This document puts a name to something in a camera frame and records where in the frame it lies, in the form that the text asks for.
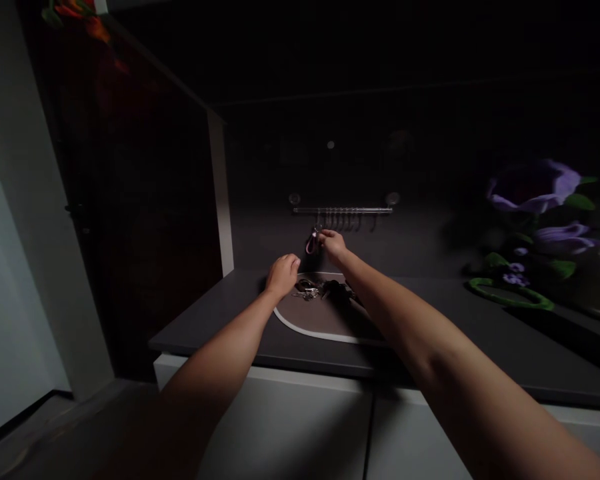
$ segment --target pink keychain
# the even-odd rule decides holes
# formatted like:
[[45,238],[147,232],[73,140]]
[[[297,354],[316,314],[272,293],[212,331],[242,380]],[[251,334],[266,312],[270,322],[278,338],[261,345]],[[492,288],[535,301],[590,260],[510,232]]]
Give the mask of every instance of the pink keychain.
[[321,230],[322,230],[322,225],[316,224],[313,226],[313,232],[312,232],[311,236],[309,237],[307,246],[305,247],[305,252],[307,252],[308,255],[313,255],[314,253],[318,253],[318,246],[319,246],[318,234],[321,232]]

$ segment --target dark gray countertop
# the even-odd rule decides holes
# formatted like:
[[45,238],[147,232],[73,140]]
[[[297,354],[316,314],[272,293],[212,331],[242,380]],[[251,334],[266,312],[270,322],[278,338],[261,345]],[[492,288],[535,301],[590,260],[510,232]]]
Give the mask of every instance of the dark gray countertop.
[[[152,338],[150,348],[176,355],[194,353],[252,302],[261,291],[265,273],[234,270]],[[600,362],[592,363],[595,359],[587,354],[600,356],[596,340],[600,340],[600,320],[557,306],[558,316],[522,321],[472,294],[459,279],[394,280],[450,318],[536,400],[600,408]],[[558,325],[557,335],[545,329],[552,323]],[[565,346],[571,347],[573,341],[578,348]],[[254,365],[414,387],[392,350],[308,337],[284,326],[275,315],[265,328]]]

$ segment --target hand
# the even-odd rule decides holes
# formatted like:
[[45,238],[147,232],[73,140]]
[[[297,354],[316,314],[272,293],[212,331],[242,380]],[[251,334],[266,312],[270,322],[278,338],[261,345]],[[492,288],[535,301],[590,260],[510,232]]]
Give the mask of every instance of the hand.
[[278,258],[269,270],[265,292],[271,292],[282,300],[298,281],[299,266],[300,259],[292,253]]
[[331,263],[340,260],[348,252],[344,238],[336,231],[322,230],[318,235],[318,240],[327,251]]

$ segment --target dark door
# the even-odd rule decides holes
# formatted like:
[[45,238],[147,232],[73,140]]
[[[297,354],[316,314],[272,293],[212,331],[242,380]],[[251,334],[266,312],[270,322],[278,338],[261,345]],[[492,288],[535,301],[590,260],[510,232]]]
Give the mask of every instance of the dark door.
[[206,111],[113,32],[116,57],[18,3],[115,372],[152,379],[147,340],[222,277]]

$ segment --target floor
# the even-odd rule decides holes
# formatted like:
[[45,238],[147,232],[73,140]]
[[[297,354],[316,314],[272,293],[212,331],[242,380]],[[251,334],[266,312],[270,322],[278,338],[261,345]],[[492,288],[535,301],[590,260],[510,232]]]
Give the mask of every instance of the floor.
[[82,404],[50,398],[0,441],[0,480],[91,478],[156,395],[155,385],[116,380]]

